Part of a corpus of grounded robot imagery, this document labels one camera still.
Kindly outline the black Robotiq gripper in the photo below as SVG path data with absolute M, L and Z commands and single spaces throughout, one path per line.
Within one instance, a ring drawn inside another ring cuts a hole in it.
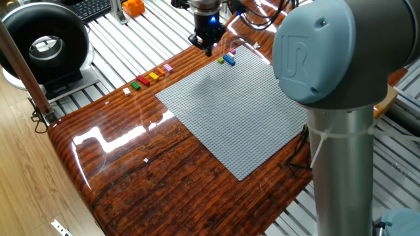
M 188 40 L 202 50 L 207 57 L 222 56 L 225 52 L 226 26 L 221 24 L 219 13 L 212 15 L 194 15 L 194 33 Z

